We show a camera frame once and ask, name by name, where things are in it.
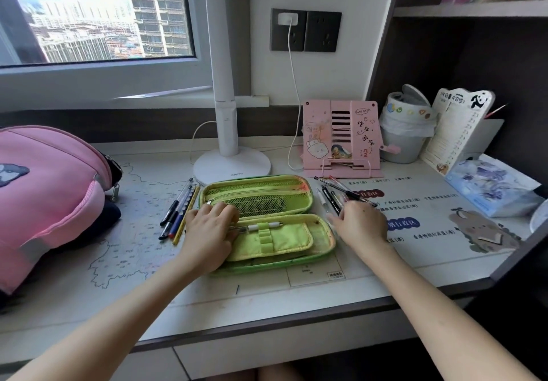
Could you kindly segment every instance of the left hand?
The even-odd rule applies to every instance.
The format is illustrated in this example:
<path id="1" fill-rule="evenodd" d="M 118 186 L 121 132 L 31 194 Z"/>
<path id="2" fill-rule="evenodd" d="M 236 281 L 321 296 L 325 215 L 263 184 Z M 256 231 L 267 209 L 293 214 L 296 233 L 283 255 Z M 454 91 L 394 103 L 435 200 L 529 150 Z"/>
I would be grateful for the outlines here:
<path id="1" fill-rule="evenodd" d="M 189 211 L 185 240 L 178 258 L 186 261 L 197 277 L 215 271 L 232 250 L 238 230 L 229 232 L 229 227 L 238 220 L 236 207 L 224 202 Z"/>

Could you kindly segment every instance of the green pencil case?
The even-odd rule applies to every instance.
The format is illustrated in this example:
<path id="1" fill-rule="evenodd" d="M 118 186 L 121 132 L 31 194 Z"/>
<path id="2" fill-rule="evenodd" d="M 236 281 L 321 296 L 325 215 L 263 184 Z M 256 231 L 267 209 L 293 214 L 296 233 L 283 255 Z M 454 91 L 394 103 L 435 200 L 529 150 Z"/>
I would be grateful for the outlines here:
<path id="1" fill-rule="evenodd" d="M 218 182 L 200 195 L 200 206 L 225 202 L 240 212 L 237 227 L 258 225 L 259 230 L 240 234 L 232 252 L 216 275 L 269 270 L 309 264 L 335 248 L 329 225 L 305 213 L 314 201 L 309 183 L 293 175 L 254 177 Z M 277 228 L 269 223 L 282 222 Z"/>

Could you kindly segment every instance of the shelf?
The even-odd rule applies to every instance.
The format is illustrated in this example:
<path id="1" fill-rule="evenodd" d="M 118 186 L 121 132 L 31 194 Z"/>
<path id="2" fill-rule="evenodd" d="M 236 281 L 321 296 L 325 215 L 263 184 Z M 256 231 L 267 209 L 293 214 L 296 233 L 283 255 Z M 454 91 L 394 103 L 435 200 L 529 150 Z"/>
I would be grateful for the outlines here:
<path id="1" fill-rule="evenodd" d="M 397 7 L 394 9 L 394 17 L 548 17 L 548 0 Z"/>

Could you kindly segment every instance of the power outlet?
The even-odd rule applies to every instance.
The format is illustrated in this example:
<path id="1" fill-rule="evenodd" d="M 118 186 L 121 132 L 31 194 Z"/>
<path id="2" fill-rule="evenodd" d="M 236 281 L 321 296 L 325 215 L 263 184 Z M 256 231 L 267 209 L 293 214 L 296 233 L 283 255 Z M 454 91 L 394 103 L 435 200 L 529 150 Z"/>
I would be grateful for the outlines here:
<path id="1" fill-rule="evenodd" d="M 309 11 L 306 19 L 304 51 L 335 52 L 342 16 L 343 14 L 339 12 Z"/>
<path id="2" fill-rule="evenodd" d="M 295 13 L 298 15 L 297 25 L 291 26 L 289 44 L 291 52 L 302 52 L 305 47 L 306 11 L 272 9 L 270 14 L 270 50 L 287 52 L 288 25 L 278 22 L 278 15 L 281 13 Z"/>

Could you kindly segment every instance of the yellow pencil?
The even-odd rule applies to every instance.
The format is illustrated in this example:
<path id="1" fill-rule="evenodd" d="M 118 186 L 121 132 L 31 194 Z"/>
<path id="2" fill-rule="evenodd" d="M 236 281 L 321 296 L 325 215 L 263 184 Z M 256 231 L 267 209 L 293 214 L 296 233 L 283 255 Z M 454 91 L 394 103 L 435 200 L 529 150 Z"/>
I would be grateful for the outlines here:
<path id="1" fill-rule="evenodd" d="M 192 194 L 192 198 L 190 199 L 190 202 L 188 203 L 188 208 L 186 208 L 185 216 L 182 217 L 181 226 L 177 230 L 177 233 L 175 234 L 175 238 L 173 239 L 173 246 L 177 246 L 177 244 L 179 244 L 179 239 L 181 239 L 182 232 L 185 229 L 186 214 L 188 213 L 189 210 L 194 208 L 194 203 L 199 193 L 200 193 L 200 186 L 196 186 L 196 189 L 194 189 L 194 193 Z"/>

